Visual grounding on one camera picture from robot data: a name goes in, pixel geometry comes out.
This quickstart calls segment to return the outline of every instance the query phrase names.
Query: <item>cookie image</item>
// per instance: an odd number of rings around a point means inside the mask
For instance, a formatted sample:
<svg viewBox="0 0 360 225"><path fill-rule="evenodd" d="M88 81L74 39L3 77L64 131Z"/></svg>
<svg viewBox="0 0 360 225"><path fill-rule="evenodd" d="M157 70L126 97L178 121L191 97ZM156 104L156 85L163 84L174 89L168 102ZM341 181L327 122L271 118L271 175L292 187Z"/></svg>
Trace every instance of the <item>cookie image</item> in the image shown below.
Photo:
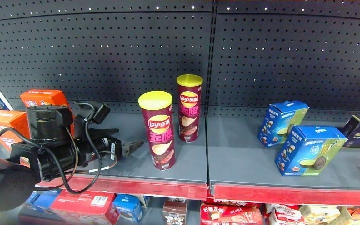
<svg viewBox="0 0 360 225"><path fill-rule="evenodd" d="M314 164L315 164L314 159L306 159L300 161L300 167L302 168L312 168Z"/></svg>
<svg viewBox="0 0 360 225"><path fill-rule="evenodd" d="M186 116L183 116L181 118L181 124L185 127L188 127L190 126L197 118L190 118L190 117L186 117Z"/></svg>
<svg viewBox="0 0 360 225"><path fill-rule="evenodd" d="M156 144L152 147L152 151L156 154L156 155L162 155L163 153L166 152L166 150L169 148L169 146L171 145L173 141L170 141L167 144Z"/></svg>
<svg viewBox="0 0 360 225"><path fill-rule="evenodd" d="M282 128L282 129L278 130L278 131L277 131L277 135L278 135L279 137L284 137L284 136L286 136L286 135L287 135L287 128Z"/></svg>
<svg viewBox="0 0 360 225"><path fill-rule="evenodd" d="M220 214L217 211L209 211L208 215L209 215L209 218L212 219L212 220L220 218Z"/></svg>
<svg viewBox="0 0 360 225"><path fill-rule="evenodd" d="M321 156L319 158L316 159L313 167L316 169L316 170L319 170L319 169L322 169L325 165L326 165L326 157L324 156Z"/></svg>
<svg viewBox="0 0 360 225"><path fill-rule="evenodd" d="M193 134L195 131L197 131L198 127L197 126L188 126L188 127L181 127L180 128L180 133L184 134L184 136L190 136L191 134Z"/></svg>
<svg viewBox="0 0 360 225"><path fill-rule="evenodd" d="M289 134L289 133L291 132L291 129L293 129L293 127L294 127L294 124L290 124L290 125L288 126L287 134Z"/></svg>
<svg viewBox="0 0 360 225"><path fill-rule="evenodd" d="M289 153L293 152L295 150L295 146L294 145L290 145L287 147L287 150Z"/></svg>

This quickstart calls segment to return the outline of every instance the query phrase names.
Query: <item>brown box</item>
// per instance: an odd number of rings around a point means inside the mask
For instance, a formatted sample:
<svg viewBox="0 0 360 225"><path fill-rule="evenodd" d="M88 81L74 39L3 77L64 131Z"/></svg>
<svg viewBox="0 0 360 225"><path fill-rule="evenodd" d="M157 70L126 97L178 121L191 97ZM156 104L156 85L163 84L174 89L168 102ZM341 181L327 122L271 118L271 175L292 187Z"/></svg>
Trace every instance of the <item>brown box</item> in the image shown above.
<svg viewBox="0 0 360 225"><path fill-rule="evenodd" d="M166 225L186 225L187 203L167 200L162 213Z"/></svg>

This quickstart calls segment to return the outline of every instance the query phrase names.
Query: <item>lay's chip can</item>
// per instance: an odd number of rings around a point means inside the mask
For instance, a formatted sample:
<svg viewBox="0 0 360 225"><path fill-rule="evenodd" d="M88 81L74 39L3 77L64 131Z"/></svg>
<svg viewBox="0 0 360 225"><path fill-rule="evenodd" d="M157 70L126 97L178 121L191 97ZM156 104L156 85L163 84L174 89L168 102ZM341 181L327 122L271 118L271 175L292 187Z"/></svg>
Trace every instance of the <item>lay's chip can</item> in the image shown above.
<svg viewBox="0 0 360 225"><path fill-rule="evenodd" d="M172 101L172 95L165 91L150 91L138 99L152 162L159 170L168 170L176 162Z"/></svg>
<svg viewBox="0 0 360 225"><path fill-rule="evenodd" d="M193 142L198 138L203 79L194 74L177 77L179 95L179 136L182 141Z"/></svg>

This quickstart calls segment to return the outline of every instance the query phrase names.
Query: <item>black cable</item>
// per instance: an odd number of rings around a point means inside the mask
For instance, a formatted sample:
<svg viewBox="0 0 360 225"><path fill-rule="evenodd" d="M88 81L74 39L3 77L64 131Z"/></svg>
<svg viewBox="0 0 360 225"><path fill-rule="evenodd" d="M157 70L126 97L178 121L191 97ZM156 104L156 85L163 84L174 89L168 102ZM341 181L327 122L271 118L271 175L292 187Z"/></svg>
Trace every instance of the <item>black cable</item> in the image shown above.
<svg viewBox="0 0 360 225"><path fill-rule="evenodd" d="M22 139L24 142L26 142L27 144L30 144L36 148L40 148L41 145L31 141L30 139L26 138L25 136L23 136L23 134L21 134L18 130L16 130L15 128L13 127L5 127L4 129L2 129L0 131L0 137L6 133L7 131L12 131L14 134L16 134L20 139Z"/></svg>

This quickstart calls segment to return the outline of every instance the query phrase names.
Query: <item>red box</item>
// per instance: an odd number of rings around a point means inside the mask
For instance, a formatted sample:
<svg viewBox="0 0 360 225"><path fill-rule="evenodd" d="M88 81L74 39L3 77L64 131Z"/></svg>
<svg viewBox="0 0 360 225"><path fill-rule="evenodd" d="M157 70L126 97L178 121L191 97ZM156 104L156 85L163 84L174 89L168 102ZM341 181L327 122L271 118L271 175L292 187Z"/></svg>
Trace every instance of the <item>red box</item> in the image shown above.
<svg viewBox="0 0 360 225"><path fill-rule="evenodd" d="M265 204L265 207L263 209L263 219L269 218L269 216L273 212L274 208L298 210L299 206L298 205L282 205L282 204Z"/></svg>
<svg viewBox="0 0 360 225"><path fill-rule="evenodd" d="M26 108L34 105L64 105L69 107L70 111L73 113L63 91L60 90L31 89L23 92L23 94L20 95L20 98ZM74 135L74 124L71 124L70 129L72 135Z"/></svg>
<svg viewBox="0 0 360 225"><path fill-rule="evenodd" d="M72 195L64 190L59 194L51 210L63 218L68 225L115 225L119 213L112 205L116 194L86 191Z"/></svg>
<svg viewBox="0 0 360 225"><path fill-rule="evenodd" d="M257 208L242 208L222 205L201 205L201 225L263 225Z"/></svg>
<svg viewBox="0 0 360 225"><path fill-rule="evenodd" d="M215 200L212 195L206 195L206 201L203 201L206 205L227 205L227 206L237 206L237 207L246 207L246 208L260 208L261 203L254 202L245 202L245 201L222 201Z"/></svg>

